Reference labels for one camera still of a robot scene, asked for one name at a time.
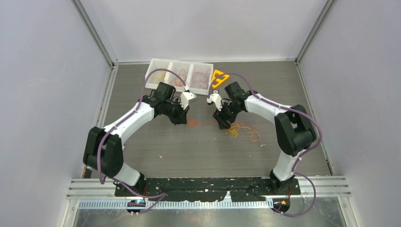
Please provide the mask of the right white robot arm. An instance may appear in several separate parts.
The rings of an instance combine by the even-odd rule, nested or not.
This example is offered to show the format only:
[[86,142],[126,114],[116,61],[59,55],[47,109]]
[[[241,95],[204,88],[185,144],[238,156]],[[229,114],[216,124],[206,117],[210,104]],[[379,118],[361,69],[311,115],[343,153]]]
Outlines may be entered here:
[[217,90],[207,98],[207,103],[216,107],[213,117],[220,129],[229,129],[240,112],[256,114],[274,124],[281,152],[268,184],[274,193],[282,194],[294,179],[302,154],[317,139],[313,121],[302,105],[281,105],[251,89],[245,91],[237,82],[226,86],[225,92],[228,98],[222,98]]

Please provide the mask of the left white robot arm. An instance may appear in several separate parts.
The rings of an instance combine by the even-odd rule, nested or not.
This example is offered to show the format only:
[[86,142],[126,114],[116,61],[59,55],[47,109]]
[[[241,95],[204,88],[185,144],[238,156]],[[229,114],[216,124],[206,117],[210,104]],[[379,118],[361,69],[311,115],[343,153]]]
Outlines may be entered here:
[[113,123],[93,127],[87,137],[83,163],[103,175],[123,182],[134,196],[141,195],[145,183],[143,174],[124,162],[123,146],[140,127],[159,115],[165,115],[174,125],[187,124],[189,103],[196,95],[188,87],[174,96],[175,87],[160,82],[150,95],[143,95],[135,106]]

